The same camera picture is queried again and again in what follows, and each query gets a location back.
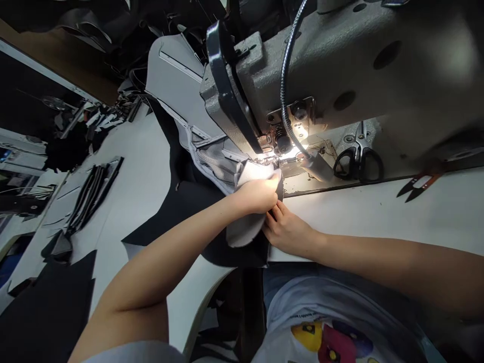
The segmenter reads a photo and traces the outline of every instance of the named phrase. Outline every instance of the sewing machine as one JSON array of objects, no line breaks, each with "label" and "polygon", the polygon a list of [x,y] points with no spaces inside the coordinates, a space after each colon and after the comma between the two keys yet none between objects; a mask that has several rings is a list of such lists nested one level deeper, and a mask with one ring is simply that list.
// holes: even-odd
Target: sewing machine
[{"label": "sewing machine", "polygon": [[[477,155],[484,150],[483,14],[477,1],[318,2],[301,20],[288,68],[285,98],[297,141],[332,167],[366,120],[385,180],[435,160],[448,170],[484,165]],[[222,22],[209,28],[209,64],[196,77],[206,112],[240,154],[279,163],[289,195],[353,185],[312,178],[283,126],[290,28],[266,41],[256,32],[235,46]],[[173,61],[162,57],[163,47],[153,45],[152,64],[155,56]],[[167,106],[153,83],[149,75],[147,91]]]}]

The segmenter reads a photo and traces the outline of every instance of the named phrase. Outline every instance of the workshop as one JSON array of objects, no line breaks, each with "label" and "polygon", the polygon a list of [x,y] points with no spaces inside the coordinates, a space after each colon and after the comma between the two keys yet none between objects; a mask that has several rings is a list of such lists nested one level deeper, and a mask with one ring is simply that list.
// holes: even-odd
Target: workshop
[{"label": "workshop", "polygon": [[0,2],[0,362],[484,362],[484,2]]}]

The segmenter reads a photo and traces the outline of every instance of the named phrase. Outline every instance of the white t-shirt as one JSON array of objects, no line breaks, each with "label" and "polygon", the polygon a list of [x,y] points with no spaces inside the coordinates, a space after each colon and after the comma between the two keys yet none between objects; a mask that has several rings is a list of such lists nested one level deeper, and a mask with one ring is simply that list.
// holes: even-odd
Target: white t-shirt
[{"label": "white t-shirt", "polygon": [[[182,363],[181,353],[158,341],[125,344],[87,360]],[[297,277],[275,294],[267,333],[254,363],[426,362],[415,332],[350,286],[322,276]]]}]

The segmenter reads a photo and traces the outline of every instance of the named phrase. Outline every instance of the black-handled scissors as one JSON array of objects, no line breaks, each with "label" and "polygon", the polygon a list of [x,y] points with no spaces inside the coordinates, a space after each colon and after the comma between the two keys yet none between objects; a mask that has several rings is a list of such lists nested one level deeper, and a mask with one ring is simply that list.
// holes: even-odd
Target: black-handled scissors
[{"label": "black-handled scissors", "polygon": [[[341,164],[341,159],[349,158],[347,166]],[[368,161],[373,159],[377,165],[376,178],[368,176]],[[383,180],[383,161],[376,151],[369,147],[367,141],[367,127],[361,121],[356,130],[354,144],[338,155],[334,163],[334,175],[343,180],[356,179],[362,184],[375,184]]]}]

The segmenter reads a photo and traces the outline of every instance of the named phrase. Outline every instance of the flexible metal hose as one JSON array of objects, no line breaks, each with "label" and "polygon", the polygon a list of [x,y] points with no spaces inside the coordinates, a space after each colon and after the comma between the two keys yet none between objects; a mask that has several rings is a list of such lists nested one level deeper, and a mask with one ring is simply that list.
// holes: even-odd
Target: flexible metal hose
[{"label": "flexible metal hose", "polygon": [[292,142],[296,145],[296,147],[301,151],[305,158],[310,159],[311,156],[309,153],[304,149],[301,145],[299,140],[296,138],[294,131],[292,130],[291,120],[289,119],[289,115],[287,114],[287,105],[286,105],[286,79],[287,73],[289,71],[289,63],[291,60],[292,49],[294,48],[294,42],[296,41],[296,33],[299,30],[301,16],[303,15],[304,8],[308,0],[303,0],[299,10],[297,11],[296,17],[294,18],[294,22],[292,24],[291,32],[289,34],[289,40],[287,42],[286,52],[284,53],[284,59],[282,60],[282,72],[281,72],[281,113],[282,113],[282,123],[286,128],[286,132],[291,138]]}]

